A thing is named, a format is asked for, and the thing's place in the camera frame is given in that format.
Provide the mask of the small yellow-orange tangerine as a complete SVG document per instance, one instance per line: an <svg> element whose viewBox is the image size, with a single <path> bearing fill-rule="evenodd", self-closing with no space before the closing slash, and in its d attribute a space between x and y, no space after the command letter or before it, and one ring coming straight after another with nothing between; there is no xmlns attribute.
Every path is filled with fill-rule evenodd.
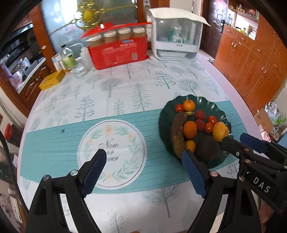
<svg viewBox="0 0 287 233"><path fill-rule="evenodd" d="M186 141L186 148L189 149L191 152L195 152L196 144L193 140L187 140Z"/></svg>

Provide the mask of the small white carton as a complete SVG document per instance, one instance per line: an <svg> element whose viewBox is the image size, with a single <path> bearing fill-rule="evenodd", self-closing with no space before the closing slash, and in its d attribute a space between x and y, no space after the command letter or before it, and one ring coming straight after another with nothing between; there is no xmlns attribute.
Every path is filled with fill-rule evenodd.
<svg viewBox="0 0 287 233"><path fill-rule="evenodd" d="M56 55L54 55L54 56L51 58L51 61L52 61L53 65L54 65L56 71L62 70L62 67L61 67L61 64L60 64L61 56L60 56L59 53L57 53Z"/></svg>

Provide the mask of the orange wooden cabinet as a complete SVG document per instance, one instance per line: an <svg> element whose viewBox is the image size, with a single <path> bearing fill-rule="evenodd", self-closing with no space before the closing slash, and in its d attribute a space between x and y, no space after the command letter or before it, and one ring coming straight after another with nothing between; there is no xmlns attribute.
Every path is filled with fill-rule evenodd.
<svg viewBox="0 0 287 233"><path fill-rule="evenodd" d="M262 16L255 39L225 25L214 61L253 115L286 84L286 47Z"/></svg>

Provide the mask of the white floral plate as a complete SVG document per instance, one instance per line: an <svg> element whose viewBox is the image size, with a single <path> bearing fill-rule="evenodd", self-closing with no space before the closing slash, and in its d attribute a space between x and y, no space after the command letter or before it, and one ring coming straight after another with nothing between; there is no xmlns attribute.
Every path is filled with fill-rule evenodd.
<svg viewBox="0 0 287 233"><path fill-rule="evenodd" d="M78 165L92 159L98 149L106 152L107 162L97 189L117 190L132 184L146 164L145 139L135 126L123 120L103 120L87 130L78 147Z"/></svg>

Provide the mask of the overripe brown banana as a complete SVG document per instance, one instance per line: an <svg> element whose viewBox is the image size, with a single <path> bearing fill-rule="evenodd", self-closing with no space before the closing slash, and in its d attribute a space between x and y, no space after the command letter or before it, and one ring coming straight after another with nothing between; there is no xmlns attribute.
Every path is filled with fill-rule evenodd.
<svg viewBox="0 0 287 233"><path fill-rule="evenodd" d="M172 122L170 139L172 142L173 150L178 159L182 158L182 153L186 150L182 127L184 126L188 117L193 114L193 112L178 112Z"/></svg>

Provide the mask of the plastic bag on floor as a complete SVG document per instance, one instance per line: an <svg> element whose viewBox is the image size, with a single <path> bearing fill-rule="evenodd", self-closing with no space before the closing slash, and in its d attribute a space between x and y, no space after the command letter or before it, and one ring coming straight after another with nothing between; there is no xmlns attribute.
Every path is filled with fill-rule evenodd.
<svg viewBox="0 0 287 233"><path fill-rule="evenodd" d="M282 124L286 121L286 115L279 112L277 104L275 102L269 102L267 105L265 105L264 110L267 113L269 119L271 120L273 126Z"/></svg>

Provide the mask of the gold door ornament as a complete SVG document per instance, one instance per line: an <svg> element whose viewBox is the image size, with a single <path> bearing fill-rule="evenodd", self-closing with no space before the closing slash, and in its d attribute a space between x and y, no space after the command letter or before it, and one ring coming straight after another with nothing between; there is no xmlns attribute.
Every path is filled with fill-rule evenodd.
<svg viewBox="0 0 287 233"><path fill-rule="evenodd" d="M138 21L137 1L43 1L41 9L48 35L68 26L88 31L105 22Z"/></svg>

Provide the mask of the red plum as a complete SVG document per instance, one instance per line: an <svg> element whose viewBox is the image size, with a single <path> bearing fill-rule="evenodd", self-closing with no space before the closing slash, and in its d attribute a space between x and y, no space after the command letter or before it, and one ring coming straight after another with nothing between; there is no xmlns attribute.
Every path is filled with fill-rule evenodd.
<svg viewBox="0 0 287 233"><path fill-rule="evenodd" d="M205 119L205 112L203 110L197 110L194 114L195 119L201 119L204 120Z"/></svg>
<svg viewBox="0 0 287 233"><path fill-rule="evenodd" d="M197 130L198 131L203 131L205 128L205 122L202 119L197 119L195 121L196 125L197 125Z"/></svg>

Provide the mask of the yellow lemon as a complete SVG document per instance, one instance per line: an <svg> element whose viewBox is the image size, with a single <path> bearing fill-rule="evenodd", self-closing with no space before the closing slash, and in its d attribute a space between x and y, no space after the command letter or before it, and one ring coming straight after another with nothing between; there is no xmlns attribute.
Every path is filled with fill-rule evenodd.
<svg viewBox="0 0 287 233"><path fill-rule="evenodd" d="M228 127L223 122L217 122L213 126L213 139L217 142L221 142L224 137L229 135L230 131Z"/></svg>

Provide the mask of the dark brown avocado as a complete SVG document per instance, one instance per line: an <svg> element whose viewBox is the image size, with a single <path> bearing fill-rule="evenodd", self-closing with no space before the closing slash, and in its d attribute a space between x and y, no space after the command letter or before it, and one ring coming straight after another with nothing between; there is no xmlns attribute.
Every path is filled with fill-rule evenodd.
<svg viewBox="0 0 287 233"><path fill-rule="evenodd" d="M207 162L219 157L220 146L212 136L204 136L197 144L195 148L195 156L201 162Z"/></svg>

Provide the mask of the small orange tangerine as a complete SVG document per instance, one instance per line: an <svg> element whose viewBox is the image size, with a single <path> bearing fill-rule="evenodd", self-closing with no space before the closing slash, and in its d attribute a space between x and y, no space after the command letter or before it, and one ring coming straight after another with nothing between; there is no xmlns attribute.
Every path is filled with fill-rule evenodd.
<svg viewBox="0 0 287 233"><path fill-rule="evenodd" d="M192 100L187 99L183 102L183 107L186 112L192 112L195 110L196 105Z"/></svg>

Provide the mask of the white cup sterilizer cabinet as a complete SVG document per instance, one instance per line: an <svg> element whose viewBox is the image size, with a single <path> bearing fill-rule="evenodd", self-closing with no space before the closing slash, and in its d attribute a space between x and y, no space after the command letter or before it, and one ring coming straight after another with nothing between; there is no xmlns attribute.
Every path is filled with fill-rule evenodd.
<svg viewBox="0 0 287 233"><path fill-rule="evenodd" d="M151 50L159 60L196 60L203 26L210 26L206 19L178 8L151 8L147 11Z"/></svg>

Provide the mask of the cherry tomato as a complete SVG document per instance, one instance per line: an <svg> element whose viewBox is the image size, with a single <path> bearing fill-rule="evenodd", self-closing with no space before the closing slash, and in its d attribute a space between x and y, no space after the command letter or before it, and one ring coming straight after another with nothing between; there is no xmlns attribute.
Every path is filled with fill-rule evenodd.
<svg viewBox="0 0 287 233"><path fill-rule="evenodd" d="M206 134L211 134L212 131L213 131L212 123L209 123L209 122L205 123L204 131L205 131Z"/></svg>
<svg viewBox="0 0 287 233"><path fill-rule="evenodd" d="M175 106L175 111L176 112L183 112L183 111L185 111L184 106L182 104L177 104Z"/></svg>
<svg viewBox="0 0 287 233"><path fill-rule="evenodd" d="M218 120L217 120L217 118L215 116L208 116L207 117L207 122L212 124L212 126L214 126L218 122Z"/></svg>

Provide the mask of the large orange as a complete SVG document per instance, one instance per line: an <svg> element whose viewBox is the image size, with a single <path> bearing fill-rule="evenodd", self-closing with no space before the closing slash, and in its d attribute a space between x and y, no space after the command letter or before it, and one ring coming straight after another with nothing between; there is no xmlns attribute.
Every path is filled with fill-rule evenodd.
<svg viewBox="0 0 287 233"><path fill-rule="evenodd" d="M197 124L194 121L187 121L183 126L184 136L193 139L197 135Z"/></svg>

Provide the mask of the glass bottle green label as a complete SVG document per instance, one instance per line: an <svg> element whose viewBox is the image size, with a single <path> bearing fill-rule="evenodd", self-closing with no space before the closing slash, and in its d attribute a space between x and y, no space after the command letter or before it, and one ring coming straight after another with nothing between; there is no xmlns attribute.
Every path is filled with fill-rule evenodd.
<svg viewBox="0 0 287 233"><path fill-rule="evenodd" d="M73 51L65 44L62 47L62 62L67 70L72 70L76 66L75 56Z"/></svg>

